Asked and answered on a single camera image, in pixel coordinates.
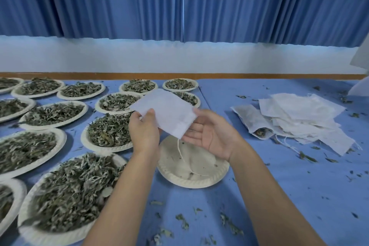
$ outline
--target person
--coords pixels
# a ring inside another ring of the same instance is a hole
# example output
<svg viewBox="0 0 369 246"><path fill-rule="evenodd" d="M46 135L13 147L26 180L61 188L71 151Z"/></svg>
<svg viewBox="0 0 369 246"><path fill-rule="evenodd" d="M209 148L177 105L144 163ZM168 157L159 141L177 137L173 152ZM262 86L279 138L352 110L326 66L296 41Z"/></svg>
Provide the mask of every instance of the person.
<svg viewBox="0 0 369 246"><path fill-rule="evenodd" d="M227 160L233 169L260 246L326 245L274 180L253 148L224 118L207 109L197 115L183 141ZM160 131L150 109L129 122L133 154L83 246L136 245L159 160Z"/></svg>

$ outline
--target plate of dried herbs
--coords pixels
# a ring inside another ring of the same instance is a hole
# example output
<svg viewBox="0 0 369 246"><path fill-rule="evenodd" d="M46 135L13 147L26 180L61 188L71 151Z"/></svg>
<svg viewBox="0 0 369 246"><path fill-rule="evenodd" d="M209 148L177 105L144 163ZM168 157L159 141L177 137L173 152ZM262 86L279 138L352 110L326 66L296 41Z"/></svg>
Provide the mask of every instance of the plate of dried herbs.
<svg viewBox="0 0 369 246"><path fill-rule="evenodd" d="M19 119L19 127L42 130L65 126L86 114L88 106L82 101L60 101L33 108Z"/></svg>
<svg viewBox="0 0 369 246"><path fill-rule="evenodd" d="M30 82L25 82L12 90L11 95L17 98L36 98L54 94L61 90L65 83L60 80L49 78L33 78Z"/></svg>
<svg viewBox="0 0 369 246"><path fill-rule="evenodd" d="M158 84L151 80L133 79L121 84L119 86L119 91L138 92L139 94L145 95L158 87Z"/></svg>
<svg viewBox="0 0 369 246"><path fill-rule="evenodd" d="M195 108L199 108L201 101L197 95L191 94L190 92L173 92L175 95L188 102Z"/></svg>
<svg viewBox="0 0 369 246"><path fill-rule="evenodd" d="M171 79L163 83L163 89L171 92L189 92L198 86L195 80L185 78Z"/></svg>
<svg viewBox="0 0 369 246"><path fill-rule="evenodd" d="M0 123L19 117L34 108L36 101L30 98L0 100Z"/></svg>
<svg viewBox="0 0 369 246"><path fill-rule="evenodd" d="M55 156L67 141L61 129L24 130L0 139L0 181L24 174Z"/></svg>
<svg viewBox="0 0 369 246"><path fill-rule="evenodd" d="M24 83L21 78L5 78L0 77L0 94L10 92L12 89L20 86Z"/></svg>
<svg viewBox="0 0 369 246"><path fill-rule="evenodd" d="M21 180L0 181L0 236L18 216L26 194L27 188Z"/></svg>
<svg viewBox="0 0 369 246"><path fill-rule="evenodd" d="M82 100L99 95L105 90L105 86L99 82L76 82L57 92L57 97L64 100Z"/></svg>
<svg viewBox="0 0 369 246"><path fill-rule="evenodd" d="M25 197L19 233L39 246L65 246L84 239L126 164L116 154L87 153L54 167Z"/></svg>
<svg viewBox="0 0 369 246"><path fill-rule="evenodd" d="M116 153L133 147L128 123L130 113L122 115L105 114L83 130L82 145L96 152Z"/></svg>
<svg viewBox="0 0 369 246"><path fill-rule="evenodd" d="M100 98L95 104L95 110L104 114L126 114L133 110L130 106L144 97L137 92L114 92Z"/></svg>
<svg viewBox="0 0 369 246"><path fill-rule="evenodd" d="M206 188L218 183L229 169L229 163L207 150L172 135L159 145L159 172L169 182L184 188Z"/></svg>

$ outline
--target white paper plate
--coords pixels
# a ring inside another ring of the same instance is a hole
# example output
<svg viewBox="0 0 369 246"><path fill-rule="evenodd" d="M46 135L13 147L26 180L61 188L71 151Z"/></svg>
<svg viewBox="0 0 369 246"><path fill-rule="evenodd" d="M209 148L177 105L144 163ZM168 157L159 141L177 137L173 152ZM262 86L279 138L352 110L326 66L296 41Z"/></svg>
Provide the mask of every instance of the white paper plate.
<svg viewBox="0 0 369 246"><path fill-rule="evenodd" d="M188 95L190 95L190 96L194 96L194 97L196 97L196 99L197 99L197 103L193 106L193 107L195 107L195 108L199 108L200 107L200 105L201 105L201 100L199 99L199 97L197 96L197 95L194 95L194 94L191 94L190 92L182 92L183 94L188 94Z"/></svg>
<svg viewBox="0 0 369 246"><path fill-rule="evenodd" d="M58 92L59 90L61 90L65 86L65 83L63 81L61 81L61 80L54 80L54 81L57 81L60 84L60 87L56 88L55 90L52 90L52 91L49 91L49 92L45 92L43 94L32 94L32 95L18 94L17 91L19 90L19 88L21 87L21 85L17 85L16 88L12 89L11 95L14 96L14 97L17 97L17 98L23 98L23 97L26 97L26 98L36 98L36 97L48 96L48 95L51 95L51 94L54 94L54 93Z"/></svg>
<svg viewBox="0 0 369 246"><path fill-rule="evenodd" d="M126 91L124 87L125 87L125 85L127 85L127 84L129 84L129 81L127 81L127 82L125 82L125 83L121 84L121 85L119 86L119 91L120 91L120 92L124 92L124 91ZM152 92L153 90L156 90L157 88L159 88L159 86L158 86L158 84L157 84L157 83L155 83L155 87L154 87L152 90L150 90L150 91L148 91L148 92L138 92L137 94L143 94L143 95L145 95L145 94L149 94L150 92Z"/></svg>
<svg viewBox="0 0 369 246"><path fill-rule="evenodd" d="M96 155L100 156L108 156L111 155L109 153L95 153ZM118 166L123 166L127 162L124 160L124 158L120 157L119 155L113 154L113 160L114 163ZM60 165L53 167L50 171L55 171L59 168ZM31 210L32 210L32 201L35 197L35 194L40 189L40 186L45 181L46 177L48 176L47 173L45 173L41 179L32 187L30 192L27 194L27 196L24 199L24 202L21 206L21 209L19 211L18 216L18 231L21 234L21 236L29 243L37 246L65 246L72 243L75 243L77 241L80 241L84 239L88 232L90 231L91 227L94 225L95 221L79 228L76 230L71 230L69 232L65 233L51 233L46 232L43 230L38 229L35 226L23 226L19 227L22 222L29 219L31 217Z"/></svg>
<svg viewBox="0 0 369 246"><path fill-rule="evenodd" d="M5 94L6 92L10 92L12 89L19 87L21 84L24 83L24 80L21 78L8 78L8 79L14 79L17 80L19 83L15 86L11 86L10 88L2 89L0 90L0 94Z"/></svg>
<svg viewBox="0 0 369 246"><path fill-rule="evenodd" d="M126 114L126 113L133 112L133 110L131 110L130 108L128 108L127 110L122 110L122 111L108 111L108 110L104 110L103 108L100 107L100 101L102 101L105 97L107 97L108 95L117 95L117 94L128 94L128 95L133 95L133 96L138 97L138 98L143 98L144 97L143 94L140 94L138 92L125 92L125 91L114 92L112 94L104 95L102 98L100 98L95 103L95 110L100 112L100 113L110 114L110 115L120 115L120 114Z"/></svg>
<svg viewBox="0 0 369 246"><path fill-rule="evenodd" d="M101 89L98 90L97 92L93 93L93 94L84 95L84 96L77 96L77 97L69 97L69 96L62 95L62 90L64 88L68 87L68 86L65 86L57 92L57 97L60 98L60 99L64 99L64 100L82 100L82 99L88 99L88 98L94 97L96 95L99 95L100 93L102 93L105 90L105 86L104 86L103 83L98 83L98 82L81 82L81 83L93 83L95 85L101 85Z"/></svg>
<svg viewBox="0 0 369 246"><path fill-rule="evenodd" d="M19 117L21 115L24 115L29 110L31 110L32 108L34 108L35 105L36 105L36 101L34 101L33 99L30 99L30 98L18 98L18 99L21 102L28 104L28 106L26 108L24 108L23 110L17 112L17 113L14 113L14 114L11 114L11 115L8 115L8 116L5 116L5 117L0 118L0 123L1 122L5 122L5 121L8 121L8 120L11 120L11 119L14 119L14 118Z"/></svg>
<svg viewBox="0 0 369 246"><path fill-rule="evenodd" d="M103 152L103 153L116 153L120 151L127 150L133 147L133 143L129 142L128 144L117 146L117 147L100 147L96 146L94 143L91 142L90 136L88 134L88 128L90 125L85 127L81 134L81 142L82 145L85 146L87 149L95 151L95 152Z"/></svg>
<svg viewBox="0 0 369 246"><path fill-rule="evenodd" d="M175 80L175 79L170 79L170 80L166 80L164 83L163 83L163 89L164 90L167 90L167 91L171 91L171 92L189 92L191 90L194 90L196 88L199 87L199 83L195 80L192 80L192 79L186 79L186 78L176 78L176 79L182 79L182 80L187 80L188 82L191 82L192 84L194 84L195 86L192 87L192 88L188 88L188 89L183 89L183 90L176 90L176 89L169 89L165 84L169 81L172 81L172 80Z"/></svg>
<svg viewBox="0 0 369 246"><path fill-rule="evenodd" d="M13 203L6 214L5 218L0 222L0 236L8 229L8 227L13 223L16 216L18 216L19 209L23 203L23 200L27 194L27 188L25 184L18 179L8 179L5 181L0 181L0 186L7 186L13 192Z"/></svg>
<svg viewBox="0 0 369 246"><path fill-rule="evenodd" d="M28 125L26 123L21 123L19 125L19 127L23 128L23 129L27 129L27 130L43 130L43 129L51 129L54 127L61 127L61 126L65 126L71 122L74 122L75 120L78 120L79 118L81 118L84 114L86 114L87 110L89 109L89 107L82 101L78 101L78 100L73 100L73 101L59 101L56 103L50 103L50 104L45 104L45 105L41 105L41 107L47 107L47 106L51 106L53 104L73 104L73 105L83 105L83 109L81 111L81 113L79 113L78 115L70 118L69 120L66 120L64 122L60 122L60 123L54 123L52 125L46 125L46 126L31 126ZM19 122L24 122L25 121L25 117L27 117L28 113L26 113L25 115L23 115L20 119Z"/></svg>
<svg viewBox="0 0 369 246"><path fill-rule="evenodd" d="M5 136L5 137L1 138L0 142L3 142L4 140L9 139L9 138L14 138L14 137L23 135L26 132L35 132L35 133L38 133L38 134L53 132L53 133L55 133L55 137L57 139L57 144L55 145L55 147L50 152L47 153L47 155L45 155L42 158L34 161L33 163L30 163L29 165L26 165L26 166L21 167L19 169L0 174L0 181L7 180L7 179L10 179L10 178L14 178L16 176L19 176L21 174L29 172L32 169L35 169L36 167L42 165L43 163L45 163L49 159L51 159L53 156L55 156L63 148L65 142L67 141L67 134L64 131L62 131L61 129L45 129L45 130L38 130L38 131L24 130L24 131L16 132L16 133L13 133L11 135L8 135L8 136Z"/></svg>
<svg viewBox="0 0 369 246"><path fill-rule="evenodd" d="M158 169L164 178L175 185L192 189L206 188L223 179L229 169L227 161L218 159L203 148L180 140L181 153L186 158L184 162L178 152L177 140L170 135L159 145ZM207 176L191 175L189 163L194 172Z"/></svg>

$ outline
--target brown wooden baseboard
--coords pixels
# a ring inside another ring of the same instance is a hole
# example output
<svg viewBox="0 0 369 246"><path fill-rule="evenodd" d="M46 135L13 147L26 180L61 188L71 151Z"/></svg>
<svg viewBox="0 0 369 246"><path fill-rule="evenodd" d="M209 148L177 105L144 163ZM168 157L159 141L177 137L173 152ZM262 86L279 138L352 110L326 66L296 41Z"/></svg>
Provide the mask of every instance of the brown wooden baseboard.
<svg viewBox="0 0 369 246"><path fill-rule="evenodd" d="M333 80L361 80L365 74L261 74L261 73L93 73L93 72L41 72L16 73L0 72L0 77L31 79L34 77L59 80L130 80L150 79L168 80L173 78L189 79L297 79L316 78Z"/></svg>

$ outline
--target blue table surface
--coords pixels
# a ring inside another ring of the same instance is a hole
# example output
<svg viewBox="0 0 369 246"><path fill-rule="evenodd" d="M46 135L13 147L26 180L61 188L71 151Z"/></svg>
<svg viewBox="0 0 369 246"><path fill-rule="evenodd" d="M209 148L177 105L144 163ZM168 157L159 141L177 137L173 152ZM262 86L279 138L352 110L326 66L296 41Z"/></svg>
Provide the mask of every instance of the blue table surface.
<svg viewBox="0 0 369 246"><path fill-rule="evenodd" d="M65 80L66 84L75 81ZM117 92L125 80L103 81L107 89L92 99L84 100L89 111L81 119L62 127L67 132L67 143L58 154L38 168L19 176L28 190L38 181L42 174L56 164L69 158L88 152L82 146L80 136L82 130L95 118L102 116L93 113L95 102L107 93ZM161 87L163 81L156 81ZM369 99L349 97L352 104L340 101L340 91L348 91L354 82L334 80L282 80L282 79L202 79L198 80L200 88L192 91L201 100L201 108L210 108L226 118L241 135L252 145L265 163L274 178L297 206L300 212L318 232L328 245L364 246L369 245L369 155L367 136L369 116ZM320 86L320 91L313 89ZM230 109L231 106L254 104L252 99L268 98L270 94L281 92L307 95L315 93L332 102L347 107L347 111L335 120L342 125L343 131L354 138L363 150L357 150L340 157L329 147L319 143L300 145L288 140L298 150L318 160L311 163L297 158L294 151L273 143L271 140L261 141L251 136L239 118ZM10 94L0 95L0 99L9 98ZM56 97L47 96L37 99L38 104L60 101ZM360 118L352 118L349 114L360 114ZM0 137L7 136L20 128L9 128L18 120L0 124ZM132 150L120 152L125 159L131 157ZM338 160L330 163L328 158ZM145 214L141 223L137 245L145 245L147 239L159 232L160 228L171 230L174 238L162 236L163 245L203 245L203 238L214 236L217 245L257 245L241 194L233 180L230 168L224 179L212 187L205 189L187 189L173 185L165 180L158 171L155 172ZM163 206L150 205L152 200L162 201ZM194 208L203 211L195 214ZM159 212L161 219L155 216ZM229 227L223 227L220 212L227 214L233 223L244 231L244 236L234 236ZM183 214L189 223L189 230L181 228L181 222L175 219ZM0 237L1 246L25 246L27 243L19 236L16 223Z"/></svg>

